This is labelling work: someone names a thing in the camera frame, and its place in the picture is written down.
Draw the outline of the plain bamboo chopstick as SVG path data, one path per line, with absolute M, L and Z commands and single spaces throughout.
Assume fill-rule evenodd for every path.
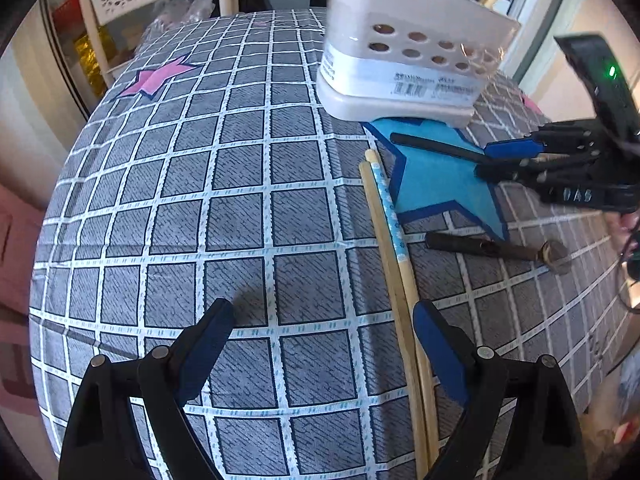
M 370 211 L 378 251 L 382 261 L 385 284 L 392 307 L 398 348 L 404 366 L 411 428 L 416 456 L 416 478 L 424 479 L 439 454 L 437 420 L 434 419 L 435 400 L 433 377 L 428 359 L 416 339 L 412 325 L 410 299 L 415 292 L 406 292 L 402 281 L 401 265 L 397 262 L 390 229 L 387 226 L 382 200 L 378 195 L 370 162 L 360 162 L 359 172 Z

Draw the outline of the blue star sticker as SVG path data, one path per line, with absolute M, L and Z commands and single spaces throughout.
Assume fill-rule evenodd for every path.
M 362 126 L 393 155 L 386 169 L 388 190 L 402 224 L 455 210 L 494 240 L 509 238 L 496 188 L 475 177 L 474 162 L 399 145 L 390 138 L 394 133 L 406 134 L 479 153 L 481 149 L 459 130 L 418 118 L 383 118 Z

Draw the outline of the black handled spoon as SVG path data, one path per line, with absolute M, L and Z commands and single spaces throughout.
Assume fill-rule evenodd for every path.
M 477 164 L 491 161 L 491 158 L 484 153 L 474 152 L 467 148 L 459 148 L 455 145 L 430 139 L 423 139 L 420 138 L 420 136 L 410 136 L 410 134 L 393 132 L 390 135 L 390 140 L 393 144 L 405 146 L 406 148 L 416 148 L 417 150 L 464 159 L 469 162 L 476 162 Z

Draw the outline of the dark handled spoon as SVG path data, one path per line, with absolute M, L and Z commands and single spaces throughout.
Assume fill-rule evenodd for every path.
M 559 275 L 567 274 L 572 268 L 570 252 L 558 240 L 546 240 L 537 248 L 500 242 L 500 240 L 495 242 L 479 237 L 427 232 L 425 246 L 440 252 L 458 252 L 469 256 L 540 263 Z

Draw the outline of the pink star sticker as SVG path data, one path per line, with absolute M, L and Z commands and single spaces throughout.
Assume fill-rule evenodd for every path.
M 190 73 L 196 69 L 196 65 L 186 62 L 186 56 L 174 58 L 155 70 L 138 70 L 136 78 L 131 84 L 119 92 L 119 98 L 127 96 L 146 96 L 153 99 L 166 82 L 185 73 Z

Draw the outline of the beige plastic utensil holder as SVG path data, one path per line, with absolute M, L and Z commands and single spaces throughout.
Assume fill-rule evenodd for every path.
M 328 0 L 320 103 L 348 122 L 463 128 L 519 29 L 474 0 Z

